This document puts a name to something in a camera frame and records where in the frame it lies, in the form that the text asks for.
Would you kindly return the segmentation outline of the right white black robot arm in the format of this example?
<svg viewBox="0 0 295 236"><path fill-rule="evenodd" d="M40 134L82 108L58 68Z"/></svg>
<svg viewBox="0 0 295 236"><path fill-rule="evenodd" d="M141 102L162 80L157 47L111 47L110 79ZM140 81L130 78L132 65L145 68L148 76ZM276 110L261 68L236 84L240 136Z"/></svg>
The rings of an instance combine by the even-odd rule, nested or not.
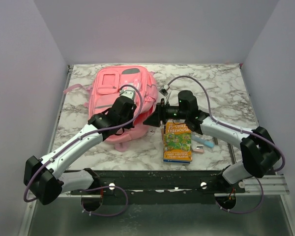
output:
<svg viewBox="0 0 295 236"><path fill-rule="evenodd" d="M241 151L242 160L223 169L216 181L217 189L223 193L242 179L263 177L281 157L265 128L244 129L217 121L199 109L197 98L189 90L178 93L177 106L165 101L157 103L144 124L159 127L170 119L183 120L191 131L218 138Z"/></svg>

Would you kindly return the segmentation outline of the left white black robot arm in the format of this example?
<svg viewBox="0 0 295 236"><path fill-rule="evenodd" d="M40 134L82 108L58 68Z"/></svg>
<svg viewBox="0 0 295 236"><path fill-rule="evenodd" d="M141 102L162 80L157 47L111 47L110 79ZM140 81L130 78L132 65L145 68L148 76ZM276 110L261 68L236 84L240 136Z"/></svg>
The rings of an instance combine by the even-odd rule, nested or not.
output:
<svg viewBox="0 0 295 236"><path fill-rule="evenodd" d="M69 141L55 151L41 158L31 156L25 162L23 200L28 199L28 192L34 194L33 201L39 200L47 205L63 191L65 182L61 180L65 170L91 147L100 144L116 134L124 126L132 126L135 102L132 98L121 95L111 108L93 115L87 124Z"/></svg>

